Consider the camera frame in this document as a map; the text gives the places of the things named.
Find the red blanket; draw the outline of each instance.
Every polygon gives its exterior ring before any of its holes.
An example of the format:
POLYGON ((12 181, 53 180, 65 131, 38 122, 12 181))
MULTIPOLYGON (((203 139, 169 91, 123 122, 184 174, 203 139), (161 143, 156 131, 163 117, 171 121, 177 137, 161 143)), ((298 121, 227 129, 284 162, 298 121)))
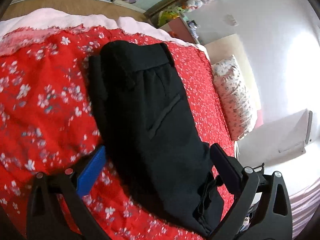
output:
MULTIPOLYGON (((34 175, 63 171, 101 143, 86 92, 88 57, 98 54, 110 41, 139 45, 160 42, 143 34, 127 35, 120 29, 80 29, 61 30, 42 43, 0 57, 0 204, 23 234, 34 175)), ((233 156, 233 142, 205 54, 191 46, 167 45, 187 91, 199 136, 210 144, 218 142, 233 156)), ((224 216, 233 196, 224 186, 219 192, 225 201, 224 216)), ((114 240, 201 239, 158 220, 134 203, 111 162, 83 200, 114 240)), ((61 206, 71 228, 77 231, 62 199, 61 206)))

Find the wall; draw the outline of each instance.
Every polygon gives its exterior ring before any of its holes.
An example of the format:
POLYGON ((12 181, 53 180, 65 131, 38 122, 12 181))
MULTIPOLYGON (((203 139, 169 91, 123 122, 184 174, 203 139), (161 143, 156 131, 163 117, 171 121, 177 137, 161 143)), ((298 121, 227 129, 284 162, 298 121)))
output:
POLYGON ((237 33, 260 93, 264 122, 320 112, 320 21, 307 0, 215 0, 188 14, 204 44, 237 33), (238 26, 226 23, 232 14, 238 26))

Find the welt pocket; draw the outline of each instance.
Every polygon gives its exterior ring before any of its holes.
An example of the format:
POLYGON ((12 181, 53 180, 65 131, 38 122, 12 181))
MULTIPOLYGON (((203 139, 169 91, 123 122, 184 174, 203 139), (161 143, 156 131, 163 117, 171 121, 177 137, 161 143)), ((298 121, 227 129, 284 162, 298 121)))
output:
POLYGON ((158 118, 156 119, 156 121, 154 122, 154 124, 152 125, 152 127, 148 130, 148 136, 149 139, 152 139, 155 135, 157 130, 159 129, 162 121, 164 120, 164 118, 166 117, 167 114, 170 113, 170 111, 172 110, 172 108, 179 102, 180 100, 180 94, 178 93, 170 102, 170 104, 168 106, 166 106, 159 114, 158 118))

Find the bed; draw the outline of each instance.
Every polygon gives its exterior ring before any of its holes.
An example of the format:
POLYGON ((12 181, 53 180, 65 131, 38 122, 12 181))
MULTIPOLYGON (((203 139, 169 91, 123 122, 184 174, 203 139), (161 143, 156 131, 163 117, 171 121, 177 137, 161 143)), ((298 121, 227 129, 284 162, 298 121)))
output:
MULTIPOLYGON (((129 17, 114 21, 102 15, 75 16, 43 8, 0 22, 0 205, 22 234, 34 175, 63 171, 101 144, 86 92, 88 57, 116 40, 139 45, 165 42, 200 138, 219 143, 234 156, 234 142, 203 46, 171 38, 129 17)), ((219 187, 219 193, 224 217, 233 195, 225 186, 219 187)), ((83 201, 115 240, 202 239, 157 219, 135 203, 111 161, 83 201)), ((70 227, 78 232, 62 198, 60 204, 70 227)))

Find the floral pillow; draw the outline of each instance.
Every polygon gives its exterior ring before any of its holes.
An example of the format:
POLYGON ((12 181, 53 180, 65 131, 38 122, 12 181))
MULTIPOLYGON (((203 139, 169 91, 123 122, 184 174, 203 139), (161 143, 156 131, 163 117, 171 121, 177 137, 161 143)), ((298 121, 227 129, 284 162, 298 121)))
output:
POLYGON ((245 87, 234 55, 212 65, 212 72, 231 140, 238 141, 255 126, 258 117, 254 101, 245 87))

